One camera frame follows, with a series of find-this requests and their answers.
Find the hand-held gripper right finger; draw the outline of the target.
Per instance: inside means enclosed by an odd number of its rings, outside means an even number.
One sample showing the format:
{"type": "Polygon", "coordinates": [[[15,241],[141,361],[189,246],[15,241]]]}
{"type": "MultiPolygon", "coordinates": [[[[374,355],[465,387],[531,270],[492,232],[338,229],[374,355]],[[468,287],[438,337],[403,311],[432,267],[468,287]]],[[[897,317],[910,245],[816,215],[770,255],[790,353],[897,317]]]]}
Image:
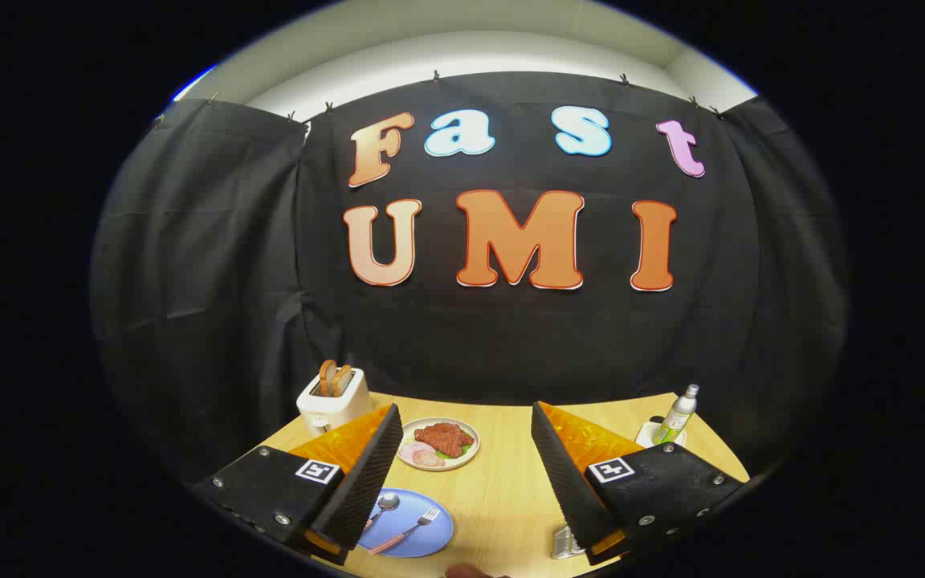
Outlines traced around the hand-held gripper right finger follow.
{"type": "Polygon", "coordinates": [[[662,550],[748,491],[679,444],[642,447],[540,401],[532,406],[532,439],[589,564],[662,550]]]}

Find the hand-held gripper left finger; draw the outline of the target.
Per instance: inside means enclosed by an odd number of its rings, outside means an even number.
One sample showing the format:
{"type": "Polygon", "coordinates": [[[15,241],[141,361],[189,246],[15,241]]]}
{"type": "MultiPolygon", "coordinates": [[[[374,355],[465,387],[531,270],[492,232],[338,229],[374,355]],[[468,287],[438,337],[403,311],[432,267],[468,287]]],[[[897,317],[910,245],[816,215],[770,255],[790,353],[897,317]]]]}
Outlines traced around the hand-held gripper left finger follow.
{"type": "Polygon", "coordinates": [[[295,449],[261,444],[191,487],[268,540],[341,566],[356,548],[403,438],[397,404],[295,449]]]}

